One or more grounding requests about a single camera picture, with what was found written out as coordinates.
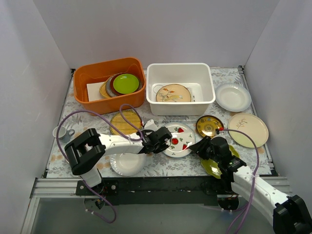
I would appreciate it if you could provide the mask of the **white watermelon pattern plate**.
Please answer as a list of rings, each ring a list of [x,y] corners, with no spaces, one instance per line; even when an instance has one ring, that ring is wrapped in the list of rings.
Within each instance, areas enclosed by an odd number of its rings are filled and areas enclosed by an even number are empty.
[[[164,125],[172,134],[169,147],[163,151],[166,156],[171,158],[183,158],[192,151],[189,146],[196,143],[194,131],[186,124],[171,122]]]

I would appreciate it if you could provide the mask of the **beige bird pattern plate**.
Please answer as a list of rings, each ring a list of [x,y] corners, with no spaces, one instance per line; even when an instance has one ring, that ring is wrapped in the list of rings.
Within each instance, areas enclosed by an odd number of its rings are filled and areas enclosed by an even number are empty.
[[[180,84],[168,84],[156,93],[157,102],[191,102],[190,91]]]

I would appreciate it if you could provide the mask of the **green polka dot plate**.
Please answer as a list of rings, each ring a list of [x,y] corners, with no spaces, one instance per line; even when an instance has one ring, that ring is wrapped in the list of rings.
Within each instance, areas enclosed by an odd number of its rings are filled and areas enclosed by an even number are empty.
[[[233,156],[240,158],[239,153],[232,145],[229,145],[229,149]],[[220,171],[218,164],[216,162],[214,162],[212,159],[208,160],[201,159],[200,163],[207,174],[215,177],[216,179],[221,179],[222,172]]]

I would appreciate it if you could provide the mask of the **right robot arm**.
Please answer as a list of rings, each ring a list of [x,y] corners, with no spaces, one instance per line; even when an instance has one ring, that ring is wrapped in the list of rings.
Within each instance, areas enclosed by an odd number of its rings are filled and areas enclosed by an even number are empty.
[[[310,234],[312,218],[304,200],[289,196],[262,178],[240,158],[232,155],[226,139],[205,137],[189,149],[202,159],[211,159],[221,171],[223,192],[235,192],[254,206],[270,222],[276,234]]]

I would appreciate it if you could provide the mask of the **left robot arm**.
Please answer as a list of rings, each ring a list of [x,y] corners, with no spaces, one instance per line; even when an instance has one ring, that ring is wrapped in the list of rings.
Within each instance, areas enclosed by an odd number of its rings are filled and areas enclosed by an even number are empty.
[[[160,127],[156,131],[144,129],[126,136],[99,134],[91,128],[69,142],[64,150],[72,174],[85,181],[91,194],[98,195],[104,188],[102,177],[96,169],[102,156],[157,154],[169,147],[171,138],[172,134],[166,127]]]

